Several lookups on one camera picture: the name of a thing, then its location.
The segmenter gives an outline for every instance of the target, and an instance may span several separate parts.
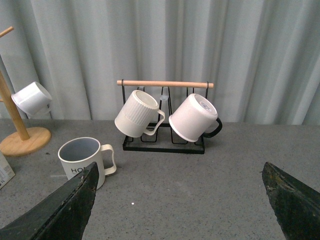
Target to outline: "ribbed white mug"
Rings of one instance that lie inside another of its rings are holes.
[[[163,116],[152,131],[147,129],[156,114]],[[159,109],[158,102],[148,93],[134,90],[114,120],[115,126],[123,134],[138,138],[142,134],[152,136],[165,120],[165,113]]]
[[[205,131],[215,121],[218,122],[218,127],[206,133]],[[201,135],[212,138],[222,129],[216,108],[205,97],[196,93],[190,94],[169,116],[169,123],[171,128],[188,142],[196,142]]]

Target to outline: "wooden rod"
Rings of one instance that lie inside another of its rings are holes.
[[[30,138],[27,129],[25,127],[24,122],[22,121],[22,118],[18,112],[17,106],[15,105],[14,101],[11,98],[11,92],[7,86],[7,83],[4,79],[4,76],[2,75],[0,71],[0,95],[2,97],[2,100],[4,102],[4,105],[6,109],[8,110],[11,119],[13,121],[13,124],[15,126],[15,129],[17,133],[19,134],[22,141],[28,140]]]
[[[14,28],[11,26],[9,28],[7,28],[6,30],[4,30],[3,32],[0,33],[0,38],[3,37],[4,35],[10,33]]]
[[[201,88],[213,89],[213,83],[207,82],[188,82],[188,81],[136,81],[136,80],[118,80],[116,84],[121,86],[153,86],[153,87],[181,87],[181,88]]]

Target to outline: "wooden mug tree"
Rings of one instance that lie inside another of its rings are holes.
[[[0,33],[0,38],[11,32],[14,28],[11,26]],[[22,118],[19,114],[16,104],[11,98],[10,90],[0,71],[0,95],[6,109],[8,110],[16,132],[7,136],[0,143],[0,151],[5,156],[18,157],[30,153],[44,147],[51,139],[51,133],[48,129],[43,127],[26,128]]]

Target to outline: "curtain fold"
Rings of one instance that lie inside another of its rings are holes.
[[[318,0],[2,0],[0,31],[14,31],[0,70],[12,93],[34,81],[50,92],[40,119],[114,120],[126,79],[214,83],[223,122],[319,125],[319,11]],[[175,110],[185,89],[170,90]]]

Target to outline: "mug handle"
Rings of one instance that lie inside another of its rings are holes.
[[[219,126],[215,130],[213,130],[212,132],[208,132],[208,133],[204,132],[202,134],[202,136],[204,136],[205,138],[212,138],[213,136],[217,135],[221,131],[222,122],[221,122],[220,118],[217,118],[216,121],[219,123]]]
[[[39,114],[39,115],[40,116],[45,115],[45,114],[49,113],[50,111],[51,111],[51,105],[48,107],[48,109],[45,112],[41,112],[41,114]],[[32,119],[34,116],[38,115],[38,112],[36,112],[35,115],[29,115],[28,113],[27,113],[27,115],[30,119]]]
[[[145,133],[145,134],[147,134],[147,135],[149,135],[149,136],[152,136],[153,134],[156,133],[158,127],[160,126],[160,124],[161,124],[161,123],[165,120],[165,118],[166,118],[165,113],[164,113],[163,111],[161,111],[160,109],[158,109],[157,113],[160,114],[160,115],[162,115],[163,118],[160,119],[160,121],[155,125],[155,127],[154,127],[154,129],[153,129],[152,131],[149,131],[148,129],[146,129],[146,130],[143,131],[143,133]]]
[[[113,166],[109,167],[109,168],[106,168],[104,170],[104,175],[109,175],[109,174],[113,174],[117,170],[117,166],[116,166],[115,159],[114,159],[115,152],[114,152],[113,147],[110,144],[102,145],[101,146],[101,152],[102,151],[106,151],[106,150],[111,150],[112,151],[112,163],[113,163]]]

